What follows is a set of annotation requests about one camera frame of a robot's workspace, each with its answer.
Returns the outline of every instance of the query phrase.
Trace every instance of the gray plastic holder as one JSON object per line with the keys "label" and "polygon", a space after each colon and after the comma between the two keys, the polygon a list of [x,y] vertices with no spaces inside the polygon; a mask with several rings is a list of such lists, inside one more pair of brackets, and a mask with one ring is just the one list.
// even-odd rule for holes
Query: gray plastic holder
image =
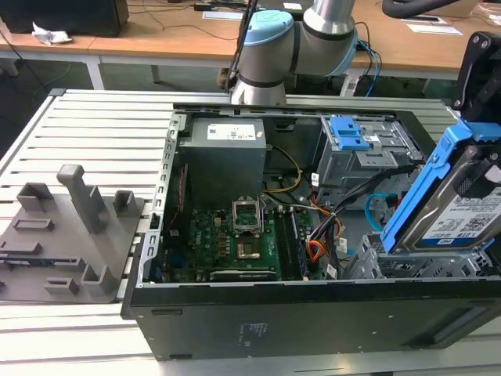
{"label": "gray plastic holder", "polygon": [[119,190],[102,197],[84,169],[65,164],[68,194],[27,183],[22,208],[0,237],[0,300],[108,303],[120,286],[144,200]]}

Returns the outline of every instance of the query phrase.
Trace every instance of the green circuit board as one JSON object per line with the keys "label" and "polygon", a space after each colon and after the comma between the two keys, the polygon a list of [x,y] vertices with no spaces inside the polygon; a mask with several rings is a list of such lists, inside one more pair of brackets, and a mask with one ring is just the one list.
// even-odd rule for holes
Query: green circuit board
{"label": "green circuit board", "polygon": [[[256,224],[255,210],[239,211],[238,225]],[[194,210],[189,226],[186,261],[182,268],[171,271],[173,282],[201,282],[201,270],[268,270],[281,280],[279,249],[276,241],[272,210],[263,211],[260,237],[245,233],[236,237],[233,232],[231,208]],[[311,230],[309,214],[296,213],[297,227],[305,235]]]}

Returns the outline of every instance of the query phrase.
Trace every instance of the desk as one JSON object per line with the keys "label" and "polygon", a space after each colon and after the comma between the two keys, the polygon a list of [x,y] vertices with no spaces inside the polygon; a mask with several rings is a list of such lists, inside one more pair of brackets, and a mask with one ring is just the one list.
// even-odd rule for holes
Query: desk
{"label": "desk", "polygon": [[[432,99],[288,96],[287,101],[302,106],[412,110],[435,140],[446,126],[456,123],[452,113]],[[217,93],[68,90],[60,97],[49,96],[0,161],[0,233],[20,206],[16,195],[25,182],[46,183],[53,193],[63,192],[55,177],[65,162],[81,163],[86,183],[99,185],[103,195],[133,190],[145,198],[143,215],[148,215],[173,103],[227,102],[227,96]],[[142,219],[135,243],[147,227],[147,219]],[[119,299],[124,296],[130,267],[125,267]],[[122,320],[120,309],[120,303],[0,302],[2,376],[320,376],[378,371],[394,371],[395,376],[487,376],[500,371],[501,319],[446,350],[158,363],[135,321]]]}
{"label": "desk", "polygon": [[[129,1],[131,4],[141,4],[136,0]],[[191,8],[173,9],[174,7],[169,8],[168,12],[141,13],[143,7],[130,7],[130,12],[136,14],[130,15],[119,38],[74,37],[73,43],[47,46],[29,34],[7,32],[6,36],[26,59],[78,61],[87,64],[94,89],[104,89],[99,70],[101,63],[148,64],[154,67],[227,67],[234,53],[235,41],[232,39],[237,36],[239,22],[203,20],[202,13]],[[401,20],[385,16],[381,12],[380,1],[377,0],[357,0],[353,17],[355,21],[364,21],[369,25],[373,48],[383,58],[384,66],[380,72],[383,76],[454,80],[471,34],[479,30],[501,30],[490,27],[477,18],[469,18],[455,19],[453,22],[453,26],[463,36],[417,34]],[[178,25],[195,25],[230,40],[215,38],[194,27],[171,27]],[[364,27],[359,28],[359,34],[361,38],[366,38]],[[0,42],[0,58],[2,57],[16,58],[5,41]],[[368,64],[366,54],[357,52],[347,72],[342,95],[353,95],[359,77]],[[153,80],[159,81],[158,69],[153,68],[152,72]]]}

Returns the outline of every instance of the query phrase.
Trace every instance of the blue cable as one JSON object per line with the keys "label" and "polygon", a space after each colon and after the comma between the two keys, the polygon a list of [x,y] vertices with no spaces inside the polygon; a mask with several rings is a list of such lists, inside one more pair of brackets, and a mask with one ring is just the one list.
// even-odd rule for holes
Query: blue cable
{"label": "blue cable", "polygon": [[370,214],[370,202],[375,197],[386,198],[386,194],[384,193],[373,193],[369,197],[367,197],[366,206],[363,209],[363,212],[366,214],[367,222],[372,226],[376,231],[383,231],[383,227],[376,223],[372,215]]}
{"label": "blue cable", "polygon": [[376,73],[373,77],[373,83],[369,87],[369,89],[367,90],[367,93],[366,93],[366,97],[368,97],[370,95],[370,93],[373,91],[374,85],[376,84],[377,77],[379,76],[379,73],[380,73],[380,67],[379,67],[379,64],[377,63],[377,57],[374,54],[373,50],[368,45],[366,45],[364,42],[359,41],[359,43],[370,54],[370,56],[374,59],[374,62],[376,63]]}

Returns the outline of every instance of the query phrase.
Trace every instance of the open computer chassis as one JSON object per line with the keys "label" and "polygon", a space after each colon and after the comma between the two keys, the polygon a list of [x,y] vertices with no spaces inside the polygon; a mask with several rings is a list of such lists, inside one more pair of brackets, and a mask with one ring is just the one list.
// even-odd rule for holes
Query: open computer chassis
{"label": "open computer chassis", "polygon": [[[396,120],[423,161],[434,148],[433,141],[410,112],[312,107],[175,109],[158,175],[150,230],[136,248],[122,310],[125,319],[137,321],[158,360],[441,349],[501,313],[501,280],[496,277],[374,276],[355,280],[304,278],[238,283],[200,279],[196,283],[163,283],[160,272],[155,272],[161,269],[157,256],[162,252],[163,242],[169,241],[164,230],[173,213],[166,203],[169,194],[173,195],[172,201],[178,200],[177,195],[169,192],[169,180],[175,174],[176,148],[188,127],[188,119],[193,116],[236,120],[292,118],[296,122],[302,118],[314,119],[316,122],[304,124],[299,121],[296,128],[291,128],[288,121],[277,121],[273,135],[266,137],[267,142],[271,139],[275,143],[293,140],[287,141],[290,147],[307,150],[301,159],[321,164],[317,148],[319,139],[325,136],[319,119],[332,114]],[[246,163],[252,168],[251,161]],[[363,233],[370,231],[369,227],[361,227],[356,234],[358,240],[362,238],[359,248],[373,252],[370,243],[375,237],[370,234],[363,237]]]}

